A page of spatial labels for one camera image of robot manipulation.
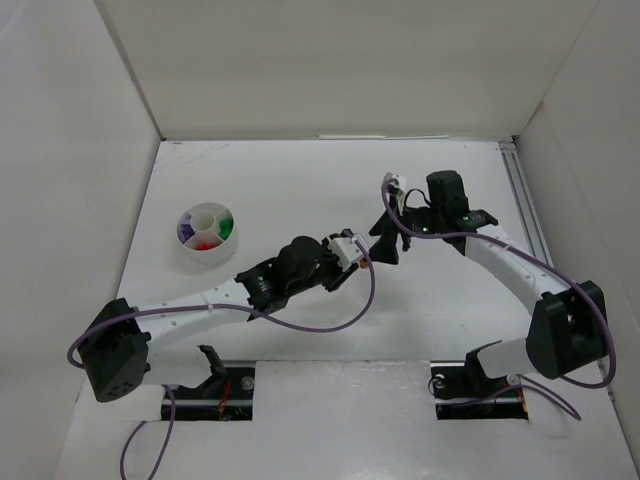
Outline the green square lego brick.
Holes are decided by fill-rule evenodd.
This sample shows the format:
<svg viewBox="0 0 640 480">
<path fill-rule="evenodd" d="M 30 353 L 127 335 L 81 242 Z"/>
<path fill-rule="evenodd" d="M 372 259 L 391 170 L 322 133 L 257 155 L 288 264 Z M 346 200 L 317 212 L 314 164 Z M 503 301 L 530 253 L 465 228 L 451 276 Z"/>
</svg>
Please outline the green square lego brick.
<svg viewBox="0 0 640 480">
<path fill-rule="evenodd" d="M 220 221 L 219 237 L 226 240 L 232 233 L 234 227 L 234 221 L 231 218 L 223 219 Z"/>
</svg>

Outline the red lego brick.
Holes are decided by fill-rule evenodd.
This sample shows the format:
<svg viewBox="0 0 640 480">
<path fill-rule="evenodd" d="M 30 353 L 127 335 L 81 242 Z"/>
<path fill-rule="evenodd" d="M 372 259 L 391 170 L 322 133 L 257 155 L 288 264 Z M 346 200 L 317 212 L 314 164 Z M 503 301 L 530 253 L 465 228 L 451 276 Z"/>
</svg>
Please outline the red lego brick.
<svg viewBox="0 0 640 480">
<path fill-rule="evenodd" d="M 198 251 L 206 251 L 206 250 L 210 250 L 212 248 L 215 248 L 215 245 L 211 245 L 211 244 L 207 244 L 207 243 L 201 243 L 195 249 L 198 250 Z"/>
</svg>

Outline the purple arched lego piece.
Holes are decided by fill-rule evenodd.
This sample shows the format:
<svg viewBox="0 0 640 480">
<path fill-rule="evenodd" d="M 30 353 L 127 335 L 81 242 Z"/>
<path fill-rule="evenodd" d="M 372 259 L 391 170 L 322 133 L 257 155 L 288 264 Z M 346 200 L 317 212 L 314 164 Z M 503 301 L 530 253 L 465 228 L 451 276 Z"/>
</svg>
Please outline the purple arched lego piece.
<svg viewBox="0 0 640 480">
<path fill-rule="evenodd" d="M 189 223 L 180 224 L 178 228 L 178 238 L 181 243 L 186 243 L 195 235 L 195 231 Z"/>
</svg>

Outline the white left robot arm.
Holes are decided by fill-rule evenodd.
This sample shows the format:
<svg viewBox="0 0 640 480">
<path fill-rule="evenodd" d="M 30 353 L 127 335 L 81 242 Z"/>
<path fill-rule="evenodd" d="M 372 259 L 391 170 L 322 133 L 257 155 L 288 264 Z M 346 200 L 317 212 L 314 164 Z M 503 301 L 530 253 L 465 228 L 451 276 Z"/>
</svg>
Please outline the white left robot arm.
<svg viewBox="0 0 640 480">
<path fill-rule="evenodd" d="M 148 383 L 199 387 L 223 374 L 210 345 L 180 360 L 169 346 L 218 326 L 271 320 L 290 298 L 317 286 L 337 290 L 370 260 L 361 236 L 345 230 L 322 241 L 299 236 L 279 254 L 216 287 L 164 306 L 139 310 L 108 302 L 72 344 L 68 358 L 85 371 L 95 399 L 118 400 Z"/>
</svg>

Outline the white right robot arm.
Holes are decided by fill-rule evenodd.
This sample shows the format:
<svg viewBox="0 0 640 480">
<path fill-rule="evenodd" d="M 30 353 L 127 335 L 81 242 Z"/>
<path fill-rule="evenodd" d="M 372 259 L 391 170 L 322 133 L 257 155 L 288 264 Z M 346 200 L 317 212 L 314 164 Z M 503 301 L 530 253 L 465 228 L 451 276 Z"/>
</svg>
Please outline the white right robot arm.
<svg viewBox="0 0 640 480">
<path fill-rule="evenodd" d="M 567 379 L 569 373 L 603 358 L 609 360 L 609 370 L 594 386 L 608 386 L 617 358 L 601 288 L 591 281 L 576 283 L 517 247 L 494 216 L 470 208 L 457 172 L 432 173 L 426 184 L 425 205 L 409 207 L 405 179 L 385 175 L 385 211 L 369 232 L 376 240 L 370 258 L 396 265 L 412 240 L 442 240 L 491 273 L 531 316 L 525 337 L 478 347 L 462 363 L 433 374 L 437 396 L 484 396 L 498 381 L 530 373 Z"/>
</svg>

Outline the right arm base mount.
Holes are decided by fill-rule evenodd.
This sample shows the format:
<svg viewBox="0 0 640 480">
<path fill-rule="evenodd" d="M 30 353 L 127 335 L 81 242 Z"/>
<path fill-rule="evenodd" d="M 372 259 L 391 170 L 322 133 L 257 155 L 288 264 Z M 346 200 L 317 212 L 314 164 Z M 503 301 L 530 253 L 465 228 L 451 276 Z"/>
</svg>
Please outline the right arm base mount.
<svg viewBox="0 0 640 480">
<path fill-rule="evenodd" d="M 507 390 L 506 376 L 489 378 L 478 360 L 488 344 L 467 353 L 463 360 L 430 362 L 428 390 L 434 396 L 438 420 L 528 420 L 520 389 Z"/>
</svg>

